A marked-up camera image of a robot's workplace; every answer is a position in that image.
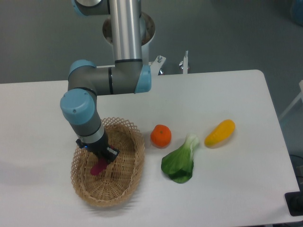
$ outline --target blue joint cap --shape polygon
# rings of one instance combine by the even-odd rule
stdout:
[[[148,92],[152,88],[152,74],[151,67],[149,65],[143,65],[141,74],[137,83],[134,93]]]
[[[74,8],[75,12],[81,16],[81,17],[87,17],[86,15],[84,15],[83,13],[81,13],[81,11],[79,10],[77,4],[75,3],[75,0],[71,0],[71,4],[72,4],[72,7]]]
[[[73,64],[71,64],[70,73],[69,73],[68,77],[70,77],[71,73],[74,70],[76,70],[77,68],[82,67],[82,66],[91,66],[91,67],[96,68],[95,63],[93,63],[92,61],[88,61],[88,60],[84,60],[84,59],[77,60]]]
[[[95,112],[93,98],[86,90],[80,88],[66,92],[61,98],[60,107],[65,119],[75,125],[85,124]]]
[[[303,0],[293,0],[290,13],[296,23],[303,25]]]

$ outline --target fake fruit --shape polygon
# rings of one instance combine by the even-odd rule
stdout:
[[[227,139],[235,130],[236,125],[232,120],[222,121],[204,140],[207,147],[212,147],[217,143]]]
[[[162,158],[162,171],[176,183],[188,181],[193,176],[194,149],[198,144],[197,135],[193,133],[187,134],[181,147]]]
[[[169,128],[162,124],[156,125],[151,132],[151,141],[160,148],[167,146],[171,141],[171,132]]]

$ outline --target wicker basket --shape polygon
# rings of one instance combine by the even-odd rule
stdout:
[[[93,206],[109,207],[129,199],[141,178],[144,139],[137,126],[120,118],[102,120],[108,143],[120,150],[115,161],[97,176],[90,169],[97,157],[85,148],[76,148],[71,164],[71,182],[76,193]]]

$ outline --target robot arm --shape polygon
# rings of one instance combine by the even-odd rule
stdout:
[[[138,0],[72,0],[77,12],[103,14],[110,9],[115,67],[97,68],[87,60],[71,65],[68,92],[60,102],[63,115],[78,135],[77,144],[99,159],[114,161],[119,151],[108,144],[97,112],[97,96],[140,93],[151,89],[151,70],[143,65]]]

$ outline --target bok choy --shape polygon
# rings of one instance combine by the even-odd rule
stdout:
[[[193,175],[194,149],[198,144],[197,135],[187,134],[181,147],[162,158],[162,171],[174,182],[185,183],[188,181]]]

